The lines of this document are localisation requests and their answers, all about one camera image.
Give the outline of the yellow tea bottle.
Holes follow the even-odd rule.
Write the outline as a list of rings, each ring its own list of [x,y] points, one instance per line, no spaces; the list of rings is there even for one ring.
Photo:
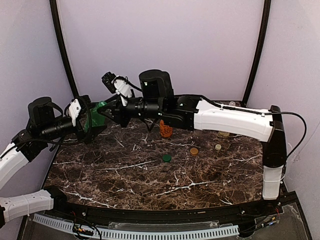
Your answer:
[[[230,136],[229,132],[219,131],[217,134],[220,138],[228,138]]]

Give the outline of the orange juice bottle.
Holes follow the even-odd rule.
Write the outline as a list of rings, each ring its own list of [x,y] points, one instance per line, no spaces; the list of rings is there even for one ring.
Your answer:
[[[173,135],[173,128],[165,125],[164,121],[159,122],[159,132],[162,138],[170,138]]]

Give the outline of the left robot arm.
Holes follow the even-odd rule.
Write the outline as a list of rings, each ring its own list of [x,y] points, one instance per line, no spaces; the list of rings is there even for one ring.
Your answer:
[[[74,146],[90,143],[102,130],[93,126],[88,95],[78,96],[61,109],[49,96],[28,104],[29,119],[26,128],[15,135],[0,155],[0,186],[24,166],[31,163],[49,145]],[[67,196],[55,186],[16,197],[0,199],[0,225],[41,211],[58,209]]]

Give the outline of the dark green bottle cap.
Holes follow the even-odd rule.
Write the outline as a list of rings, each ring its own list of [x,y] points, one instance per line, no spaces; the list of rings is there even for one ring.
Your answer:
[[[168,163],[168,162],[170,162],[170,161],[172,160],[172,157],[171,157],[171,155],[169,155],[169,154],[164,154],[164,155],[162,156],[162,160],[163,160],[165,163]]]

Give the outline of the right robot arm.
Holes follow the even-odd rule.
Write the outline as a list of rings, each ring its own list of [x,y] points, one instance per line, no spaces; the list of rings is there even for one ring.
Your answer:
[[[168,72],[151,69],[139,75],[141,97],[126,77],[107,72],[102,83],[112,93],[98,113],[121,127],[131,119],[162,120],[166,126],[183,130],[222,131],[254,138],[262,144],[262,198],[279,197],[287,151],[283,112],[278,106],[251,109],[214,102],[203,95],[174,94]]]

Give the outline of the pale yellow bottle cap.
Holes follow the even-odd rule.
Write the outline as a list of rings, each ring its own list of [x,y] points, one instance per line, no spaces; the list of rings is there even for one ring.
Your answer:
[[[216,145],[215,145],[215,149],[216,149],[217,151],[220,151],[220,150],[222,149],[222,146],[221,146],[220,144],[216,144]]]

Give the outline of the gold bottle cap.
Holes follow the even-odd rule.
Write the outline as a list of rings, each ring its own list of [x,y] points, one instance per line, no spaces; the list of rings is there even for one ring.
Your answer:
[[[190,150],[189,150],[190,154],[193,155],[193,156],[196,156],[199,154],[199,150],[196,148],[196,147],[192,147]]]

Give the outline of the green plastic bottle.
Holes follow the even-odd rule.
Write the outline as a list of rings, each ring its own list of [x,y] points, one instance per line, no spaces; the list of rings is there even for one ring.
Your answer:
[[[98,113],[98,109],[106,106],[107,103],[105,101],[100,101],[95,105],[94,108],[90,110],[91,114],[91,125],[93,127],[102,127],[105,125],[106,117]]]

